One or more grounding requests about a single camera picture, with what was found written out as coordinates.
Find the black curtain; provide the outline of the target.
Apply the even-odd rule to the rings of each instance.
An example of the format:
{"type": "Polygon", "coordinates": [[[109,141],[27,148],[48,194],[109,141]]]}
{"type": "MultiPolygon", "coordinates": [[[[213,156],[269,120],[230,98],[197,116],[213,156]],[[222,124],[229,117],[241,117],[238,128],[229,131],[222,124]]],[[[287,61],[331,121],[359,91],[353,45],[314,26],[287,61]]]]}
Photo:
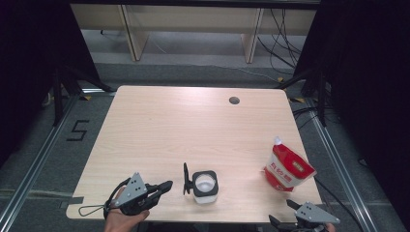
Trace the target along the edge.
{"type": "Polygon", "coordinates": [[[315,69],[410,231],[410,0],[320,0],[296,71],[315,69]]]}
{"type": "Polygon", "coordinates": [[[61,80],[100,80],[70,0],[0,0],[0,166],[61,80]]]}

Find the person's left hand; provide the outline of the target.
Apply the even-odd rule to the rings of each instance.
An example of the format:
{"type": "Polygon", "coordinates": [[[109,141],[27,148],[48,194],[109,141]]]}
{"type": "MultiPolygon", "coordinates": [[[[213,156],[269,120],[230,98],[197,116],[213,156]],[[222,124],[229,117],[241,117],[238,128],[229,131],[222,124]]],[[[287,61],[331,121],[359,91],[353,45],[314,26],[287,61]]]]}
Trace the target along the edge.
{"type": "Polygon", "coordinates": [[[135,216],[126,216],[120,209],[110,210],[105,220],[103,232],[132,232],[140,222],[150,215],[149,210],[135,216]]]}

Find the red and white sugar pouch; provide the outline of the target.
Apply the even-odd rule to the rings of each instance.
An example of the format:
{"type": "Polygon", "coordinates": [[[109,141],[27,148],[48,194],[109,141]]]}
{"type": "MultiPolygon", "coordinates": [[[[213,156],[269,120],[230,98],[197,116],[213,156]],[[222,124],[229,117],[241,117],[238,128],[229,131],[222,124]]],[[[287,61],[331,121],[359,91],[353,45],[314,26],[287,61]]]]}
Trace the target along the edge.
{"type": "Polygon", "coordinates": [[[292,191],[316,174],[316,169],[277,136],[265,167],[265,177],[276,190],[292,191]]]}

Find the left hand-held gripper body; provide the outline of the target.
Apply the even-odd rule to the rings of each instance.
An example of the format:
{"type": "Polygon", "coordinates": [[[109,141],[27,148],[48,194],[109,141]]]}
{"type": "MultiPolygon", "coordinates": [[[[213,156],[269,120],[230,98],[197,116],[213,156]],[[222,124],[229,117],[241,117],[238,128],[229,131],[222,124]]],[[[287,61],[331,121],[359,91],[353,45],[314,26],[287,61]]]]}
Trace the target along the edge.
{"type": "Polygon", "coordinates": [[[151,201],[151,193],[145,188],[145,183],[138,172],[134,173],[126,182],[120,195],[110,201],[111,209],[120,209],[126,216],[135,216],[142,211],[149,210],[158,202],[151,201]]]}

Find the black metal stand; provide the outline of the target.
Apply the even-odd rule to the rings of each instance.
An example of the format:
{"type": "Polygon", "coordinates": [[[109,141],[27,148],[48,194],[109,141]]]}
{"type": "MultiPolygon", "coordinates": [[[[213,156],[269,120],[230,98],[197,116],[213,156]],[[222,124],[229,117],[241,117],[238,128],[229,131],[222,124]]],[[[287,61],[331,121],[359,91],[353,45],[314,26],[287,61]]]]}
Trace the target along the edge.
{"type": "Polygon", "coordinates": [[[303,80],[305,84],[302,87],[301,93],[304,97],[311,98],[317,94],[316,110],[318,113],[319,122],[323,127],[326,127],[325,121],[325,103],[326,103],[326,79],[323,72],[318,69],[307,69],[305,71],[293,74],[289,80],[281,82],[278,89],[285,88],[303,80]]]}
{"type": "Polygon", "coordinates": [[[82,93],[82,89],[78,84],[78,80],[85,80],[107,93],[115,92],[114,88],[101,82],[98,74],[92,76],[67,65],[57,66],[52,77],[55,112],[54,126],[57,126],[64,116],[62,88],[65,87],[70,96],[79,96],[82,93]]]}

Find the beige wooden desk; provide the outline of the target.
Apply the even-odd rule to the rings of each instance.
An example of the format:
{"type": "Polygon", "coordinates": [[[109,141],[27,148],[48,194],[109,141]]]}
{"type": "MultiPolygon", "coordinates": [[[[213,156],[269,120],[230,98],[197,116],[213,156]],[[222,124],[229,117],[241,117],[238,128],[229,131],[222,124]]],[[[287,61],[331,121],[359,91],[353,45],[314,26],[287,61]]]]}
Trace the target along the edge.
{"type": "Polygon", "coordinates": [[[305,36],[314,10],[217,7],[71,4],[77,24],[89,30],[123,30],[134,61],[141,59],[151,32],[230,33],[241,36],[251,63],[259,35],[278,32],[273,19],[284,19],[288,35],[305,36]]]}

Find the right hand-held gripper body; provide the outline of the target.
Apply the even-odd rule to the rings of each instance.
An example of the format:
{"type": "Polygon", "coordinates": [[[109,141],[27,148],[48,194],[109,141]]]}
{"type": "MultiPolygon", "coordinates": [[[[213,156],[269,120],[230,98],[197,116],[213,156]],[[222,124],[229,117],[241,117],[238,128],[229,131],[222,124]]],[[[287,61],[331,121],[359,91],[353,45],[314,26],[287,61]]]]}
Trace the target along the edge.
{"type": "Polygon", "coordinates": [[[304,204],[300,204],[301,207],[294,211],[296,222],[295,229],[292,232],[328,232],[326,224],[339,224],[340,219],[326,212],[315,204],[307,201],[304,204]]]}

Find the short aluminium floor rail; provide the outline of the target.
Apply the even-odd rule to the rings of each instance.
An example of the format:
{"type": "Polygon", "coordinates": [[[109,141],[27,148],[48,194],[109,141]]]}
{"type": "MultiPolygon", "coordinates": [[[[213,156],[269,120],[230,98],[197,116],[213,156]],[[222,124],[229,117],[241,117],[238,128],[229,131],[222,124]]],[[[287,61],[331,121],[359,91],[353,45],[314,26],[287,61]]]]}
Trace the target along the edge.
{"type": "Polygon", "coordinates": [[[100,88],[83,88],[81,89],[83,94],[86,95],[115,95],[116,91],[105,91],[100,88]]]}

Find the glass jar with black lid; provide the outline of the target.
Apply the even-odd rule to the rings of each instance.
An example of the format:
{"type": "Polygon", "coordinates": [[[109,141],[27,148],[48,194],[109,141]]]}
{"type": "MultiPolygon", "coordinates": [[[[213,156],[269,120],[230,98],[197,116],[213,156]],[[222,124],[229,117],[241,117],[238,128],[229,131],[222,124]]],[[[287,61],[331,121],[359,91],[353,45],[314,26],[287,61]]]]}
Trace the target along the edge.
{"type": "Polygon", "coordinates": [[[184,163],[183,194],[190,194],[197,204],[213,203],[218,198],[219,182],[217,173],[213,170],[199,171],[190,175],[188,165],[184,163]]]}

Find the gray floor tape strip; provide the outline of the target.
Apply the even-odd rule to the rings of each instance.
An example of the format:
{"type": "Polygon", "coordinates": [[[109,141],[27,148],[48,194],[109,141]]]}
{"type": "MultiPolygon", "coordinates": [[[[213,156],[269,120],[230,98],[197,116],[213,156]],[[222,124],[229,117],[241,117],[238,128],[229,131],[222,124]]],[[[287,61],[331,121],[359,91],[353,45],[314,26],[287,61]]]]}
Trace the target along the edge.
{"type": "MultiPolygon", "coordinates": [[[[0,199],[8,199],[14,195],[13,189],[0,189],[0,199]]],[[[27,197],[30,199],[63,199],[69,204],[82,204],[83,196],[74,196],[71,192],[48,191],[48,190],[29,190],[27,197]]]]}

